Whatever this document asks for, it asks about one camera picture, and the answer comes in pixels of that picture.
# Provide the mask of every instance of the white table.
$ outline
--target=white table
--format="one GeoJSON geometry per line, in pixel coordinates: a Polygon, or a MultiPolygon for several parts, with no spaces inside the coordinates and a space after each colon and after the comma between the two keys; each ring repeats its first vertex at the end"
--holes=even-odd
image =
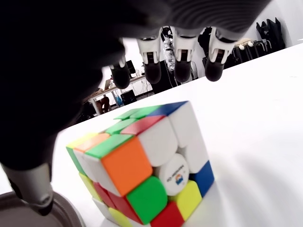
{"type": "MultiPolygon", "coordinates": [[[[227,69],[218,82],[201,78],[62,131],[53,189],[74,204],[87,227],[114,227],[91,200],[65,145],[131,108],[190,100],[216,181],[185,226],[301,227],[302,55],[303,44],[227,69]]],[[[0,193],[11,191],[3,171],[0,182],[0,193]]]]}
{"type": "MultiPolygon", "coordinates": [[[[145,79],[145,75],[139,76],[139,77],[131,78],[129,84],[133,84],[133,83],[135,83],[135,82],[137,82],[137,81],[140,81],[140,80],[142,80],[142,79],[145,79]]],[[[118,107],[118,108],[120,107],[120,105],[119,105],[119,103],[118,103],[118,101],[117,101],[117,98],[116,98],[116,96],[115,96],[115,94],[114,94],[114,91],[116,91],[116,90],[118,90],[118,89],[119,89],[119,88],[117,88],[116,86],[114,86],[114,87],[112,87],[112,88],[106,89],[106,90],[104,90],[104,91],[98,93],[97,95],[94,95],[92,98],[90,98],[90,99],[88,100],[88,101],[90,101],[90,102],[93,104],[93,106],[94,106],[94,108],[95,108],[95,111],[96,111],[97,115],[100,115],[100,111],[99,111],[99,109],[98,109],[98,107],[97,107],[96,99],[97,99],[98,97],[101,97],[101,96],[103,96],[103,95],[106,95],[106,94],[108,94],[108,93],[110,93],[110,92],[112,93],[112,95],[113,95],[113,97],[114,97],[114,100],[115,100],[115,103],[116,103],[117,107],[118,107]]]]}

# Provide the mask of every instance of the person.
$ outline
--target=person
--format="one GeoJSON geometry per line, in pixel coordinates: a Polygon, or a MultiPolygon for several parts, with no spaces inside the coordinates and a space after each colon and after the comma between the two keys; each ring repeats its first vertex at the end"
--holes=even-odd
{"type": "Polygon", "coordinates": [[[104,97],[102,99],[98,100],[96,102],[96,104],[97,104],[97,107],[98,107],[98,110],[99,110],[100,114],[104,114],[104,113],[108,112],[109,98],[106,95],[104,95],[104,97]]]}

